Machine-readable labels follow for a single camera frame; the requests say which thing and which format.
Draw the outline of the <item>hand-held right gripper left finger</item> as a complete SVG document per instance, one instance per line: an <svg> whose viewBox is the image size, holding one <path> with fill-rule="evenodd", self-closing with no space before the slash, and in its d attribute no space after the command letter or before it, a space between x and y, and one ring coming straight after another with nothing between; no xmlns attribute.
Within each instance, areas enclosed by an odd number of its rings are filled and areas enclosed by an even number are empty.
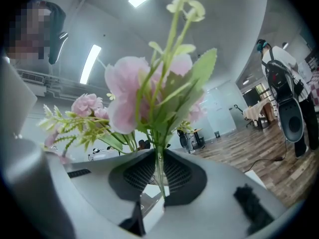
<svg viewBox="0 0 319 239"><path fill-rule="evenodd" d="M55 214L57 239L137 239L128 229L138 221L136 202L140 193L122 177L121 166L131 166L153 154L142 150L134 154L62 164L53 152L46 152L55 195L61 207Z"/></svg>

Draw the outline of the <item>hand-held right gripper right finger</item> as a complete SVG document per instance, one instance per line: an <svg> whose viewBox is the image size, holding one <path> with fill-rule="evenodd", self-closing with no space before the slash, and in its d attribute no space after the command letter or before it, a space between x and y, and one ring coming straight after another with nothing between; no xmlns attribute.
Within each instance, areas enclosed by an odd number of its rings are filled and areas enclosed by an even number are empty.
<svg viewBox="0 0 319 239"><path fill-rule="evenodd" d="M166 151L169 195L149 239L266 238L286 207L273 193L230 165Z"/></svg>

